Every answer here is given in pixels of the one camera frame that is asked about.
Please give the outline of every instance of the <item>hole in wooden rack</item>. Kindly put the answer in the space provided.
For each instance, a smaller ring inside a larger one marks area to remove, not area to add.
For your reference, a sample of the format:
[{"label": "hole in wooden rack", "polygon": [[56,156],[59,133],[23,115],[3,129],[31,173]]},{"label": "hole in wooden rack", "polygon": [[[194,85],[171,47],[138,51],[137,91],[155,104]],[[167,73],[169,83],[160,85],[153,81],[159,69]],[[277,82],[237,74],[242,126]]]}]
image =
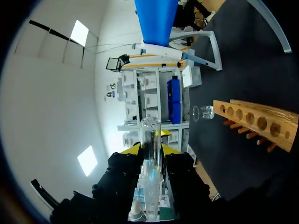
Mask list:
[{"label": "hole in wooden rack", "polygon": [[262,131],[265,130],[266,127],[267,127],[267,120],[266,120],[266,118],[265,117],[259,117],[257,119],[257,126],[258,126],[258,128],[260,130],[262,130]]},{"label": "hole in wooden rack", "polygon": [[285,138],[288,139],[290,137],[290,132],[286,131],[285,132]]},{"label": "hole in wooden rack", "polygon": [[226,109],[225,109],[225,106],[224,106],[224,105],[221,105],[221,106],[220,106],[220,111],[223,112],[223,113],[225,113]]},{"label": "hole in wooden rack", "polygon": [[234,115],[234,109],[231,106],[228,108],[228,114],[229,114],[229,116]]},{"label": "hole in wooden rack", "polygon": [[254,123],[254,115],[252,113],[246,115],[246,122],[251,125]]},{"label": "hole in wooden rack", "polygon": [[276,123],[272,123],[270,127],[270,133],[273,137],[277,137],[280,134],[280,125]]},{"label": "hole in wooden rack", "polygon": [[242,120],[243,119],[243,111],[238,109],[237,112],[236,112],[236,116],[237,116],[238,120]]}]

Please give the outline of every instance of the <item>person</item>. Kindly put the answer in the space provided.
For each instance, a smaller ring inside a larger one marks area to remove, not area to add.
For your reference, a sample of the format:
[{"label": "person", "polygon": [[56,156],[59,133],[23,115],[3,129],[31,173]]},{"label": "person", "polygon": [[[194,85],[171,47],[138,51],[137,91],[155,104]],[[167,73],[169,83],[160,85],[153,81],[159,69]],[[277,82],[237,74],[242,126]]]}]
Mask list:
[{"label": "person", "polygon": [[178,28],[191,26],[193,29],[200,31],[201,27],[195,23],[194,7],[200,11],[207,22],[215,15],[215,11],[209,12],[197,0],[188,0],[185,7],[183,7],[182,1],[179,1],[173,26]]}]

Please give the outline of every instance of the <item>black table surface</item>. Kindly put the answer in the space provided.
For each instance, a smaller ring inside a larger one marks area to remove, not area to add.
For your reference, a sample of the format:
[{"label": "black table surface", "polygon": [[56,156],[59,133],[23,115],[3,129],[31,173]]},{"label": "black table surface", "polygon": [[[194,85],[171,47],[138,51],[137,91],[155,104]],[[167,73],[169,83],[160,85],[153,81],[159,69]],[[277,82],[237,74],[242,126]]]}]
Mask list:
[{"label": "black table surface", "polygon": [[[205,30],[215,32],[223,70],[200,66],[202,85],[190,89],[192,108],[213,105],[213,100],[239,99],[271,105],[299,113],[299,64],[296,54],[285,54],[263,17],[246,0],[227,0]],[[192,45],[195,55],[213,60],[208,38]],[[291,153],[276,147],[267,153],[269,142],[257,146],[258,137],[230,130],[215,115],[213,120],[194,122],[190,118],[189,144],[202,162],[220,195],[231,199],[249,187],[261,184],[290,169]]]}]

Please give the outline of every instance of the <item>wooden floor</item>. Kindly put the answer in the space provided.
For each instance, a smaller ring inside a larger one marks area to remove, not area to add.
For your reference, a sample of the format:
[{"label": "wooden floor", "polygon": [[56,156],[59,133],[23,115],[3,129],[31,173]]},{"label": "wooden floor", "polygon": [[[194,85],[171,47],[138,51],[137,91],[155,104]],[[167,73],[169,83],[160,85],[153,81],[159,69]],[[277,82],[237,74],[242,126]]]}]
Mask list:
[{"label": "wooden floor", "polygon": [[217,12],[224,1],[225,0],[203,0],[202,4],[207,8],[207,10],[214,10]]},{"label": "wooden floor", "polygon": [[[215,12],[217,12],[220,6],[224,3],[224,1],[225,0],[203,0],[202,4],[207,8],[207,10],[214,10]],[[214,198],[218,191],[199,160],[197,161],[196,172],[201,177],[202,181],[210,186],[210,198]]]}]

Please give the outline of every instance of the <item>blue storage box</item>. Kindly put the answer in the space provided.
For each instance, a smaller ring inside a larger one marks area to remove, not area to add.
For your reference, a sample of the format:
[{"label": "blue storage box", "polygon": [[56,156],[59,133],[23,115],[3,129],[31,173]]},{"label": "blue storage box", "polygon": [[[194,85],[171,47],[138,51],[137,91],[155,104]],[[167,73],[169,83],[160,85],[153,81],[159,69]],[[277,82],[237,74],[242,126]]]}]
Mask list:
[{"label": "blue storage box", "polygon": [[181,101],[181,91],[178,79],[172,79],[167,82],[167,92],[168,101],[170,102],[180,102]]},{"label": "blue storage box", "polygon": [[181,103],[180,102],[168,102],[168,116],[172,124],[181,123]]}]

